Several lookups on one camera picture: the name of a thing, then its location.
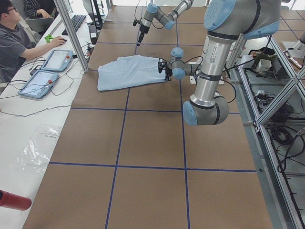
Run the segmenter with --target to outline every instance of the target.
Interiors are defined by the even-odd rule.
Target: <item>person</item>
[[[34,18],[55,18],[58,14],[54,0],[23,0],[27,15]]]
[[[63,37],[56,37],[50,43],[39,47],[32,43],[19,24],[21,16],[11,0],[0,1],[0,72],[1,81],[9,82],[26,59],[34,59],[65,43]]]

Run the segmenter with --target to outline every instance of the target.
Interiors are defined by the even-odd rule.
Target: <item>red cylinder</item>
[[[32,204],[31,199],[0,190],[0,206],[25,211]]]

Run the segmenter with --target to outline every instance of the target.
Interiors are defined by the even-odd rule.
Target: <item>white cloth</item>
[[[165,82],[165,72],[158,72],[158,60],[140,55],[119,57],[99,67],[97,89],[107,91]]]

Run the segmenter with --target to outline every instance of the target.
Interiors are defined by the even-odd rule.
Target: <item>black keyboard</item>
[[[82,22],[85,20],[85,18],[86,18],[85,15],[79,15],[79,14],[76,14],[71,18],[75,32],[80,28],[80,26],[81,26]],[[66,29],[62,32],[62,35],[68,35]]]

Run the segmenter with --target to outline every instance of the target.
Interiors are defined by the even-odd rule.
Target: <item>white desk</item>
[[[77,31],[81,46],[86,45],[87,42],[90,43],[87,21],[90,21],[89,17],[87,17]],[[63,30],[64,25],[61,22],[60,16],[58,16],[44,36],[49,33],[51,33],[53,37],[61,36]],[[44,36],[39,41],[38,46],[46,43]],[[67,39],[67,42],[64,45],[57,47],[57,49],[73,50],[69,37],[63,37]],[[49,54],[50,51],[44,54],[42,57],[46,59]],[[32,64],[29,64],[26,67],[21,68],[12,80],[28,80],[30,78],[29,69],[31,67]],[[18,91],[16,88],[8,85],[0,96],[0,109],[3,112],[10,114],[28,115],[36,111],[43,110],[47,107],[71,105],[83,75],[79,62],[76,63],[73,69],[69,71],[68,75],[74,79],[74,83],[69,90],[59,96],[54,96],[51,92],[49,92],[41,100],[32,100],[20,96],[5,98],[16,95]],[[54,85],[52,89],[53,92],[55,94],[59,94],[67,89],[72,82],[71,78],[67,77],[66,75],[60,78]],[[18,88],[21,88],[22,84],[20,83],[21,82],[13,82],[12,84]],[[16,158],[23,151],[28,140],[33,135],[37,126],[39,124],[63,126],[69,110],[69,107],[55,108],[28,117],[16,117],[0,113],[0,173],[2,174],[0,179],[1,190],[15,193],[20,196],[29,197],[32,202],[34,201],[43,175],[17,172],[12,167],[15,164]],[[19,211],[0,207],[0,229],[21,229],[29,211],[30,209],[26,211]]]

